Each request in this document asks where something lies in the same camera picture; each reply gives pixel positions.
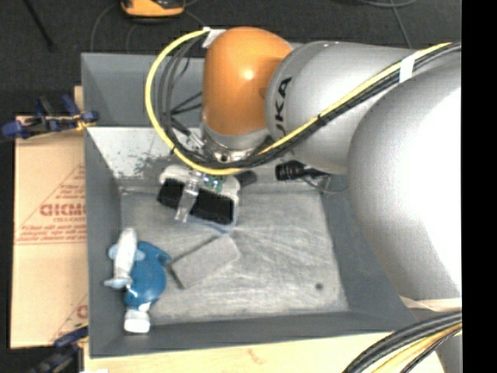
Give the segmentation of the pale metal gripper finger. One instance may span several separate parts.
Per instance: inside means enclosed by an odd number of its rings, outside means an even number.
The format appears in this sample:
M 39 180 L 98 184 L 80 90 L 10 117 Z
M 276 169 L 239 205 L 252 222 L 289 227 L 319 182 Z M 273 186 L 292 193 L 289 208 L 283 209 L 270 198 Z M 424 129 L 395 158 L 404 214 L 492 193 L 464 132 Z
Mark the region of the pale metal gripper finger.
M 189 188 L 185 184 L 179 198 L 178 207 L 176 208 L 176 215 L 175 215 L 176 221 L 187 221 L 190 211 L 189 205 L 190 205 Z
M 193 209 L 196 200 L 199 195 L 199 188 L 198 187 L 189 187 L 185 188 L 183 192 L 184 196 L 184 201 L 183 201 L 183 221 L 187 222 L 188 217 L 191 213 L 191 210 Z

